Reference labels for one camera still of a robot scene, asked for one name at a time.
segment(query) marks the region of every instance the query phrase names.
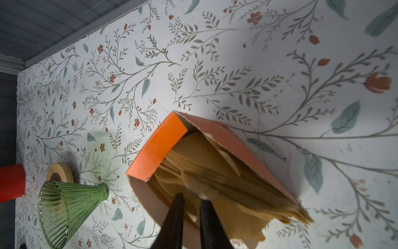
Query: green glass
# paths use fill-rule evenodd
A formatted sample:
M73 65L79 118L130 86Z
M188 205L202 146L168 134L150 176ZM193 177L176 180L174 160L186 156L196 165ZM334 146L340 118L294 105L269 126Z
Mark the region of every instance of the green glass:
M104 200L108 187L47 181L39 195L39 222L48 245L61 249Z

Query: beige tape roll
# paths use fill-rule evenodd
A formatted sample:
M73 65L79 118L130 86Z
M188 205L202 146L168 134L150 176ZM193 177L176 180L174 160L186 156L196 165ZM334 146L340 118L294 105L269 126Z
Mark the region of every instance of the beige tape roll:
M72 172L66 163L54 163L47 172L47 181L73 183Z

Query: white floral surface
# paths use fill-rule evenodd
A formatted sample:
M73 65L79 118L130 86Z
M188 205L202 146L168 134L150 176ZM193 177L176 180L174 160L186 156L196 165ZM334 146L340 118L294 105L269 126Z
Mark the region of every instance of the white floral surface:
M172 110L222 120L315 220L258 248L397 248L398 4L154 0L18 76L16 247L48 248L49 165L109 199L65 248L148 248L159 226L125 172ZM238 240L237 248L245 248Z

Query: red cylinder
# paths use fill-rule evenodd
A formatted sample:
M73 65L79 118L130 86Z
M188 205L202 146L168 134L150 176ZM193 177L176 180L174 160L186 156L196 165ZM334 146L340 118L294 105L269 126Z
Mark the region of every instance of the red cylinder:
M0 167L0 202L23 196L25 170L21 164Z

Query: black object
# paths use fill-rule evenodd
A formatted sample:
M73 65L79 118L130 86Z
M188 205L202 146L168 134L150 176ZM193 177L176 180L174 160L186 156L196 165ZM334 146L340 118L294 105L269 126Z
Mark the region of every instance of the black object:
M178 193L150 249L181 249L184 203L183 194ZM200 203L200 239L202 249L233 249L213 204L207 200L201 200Z

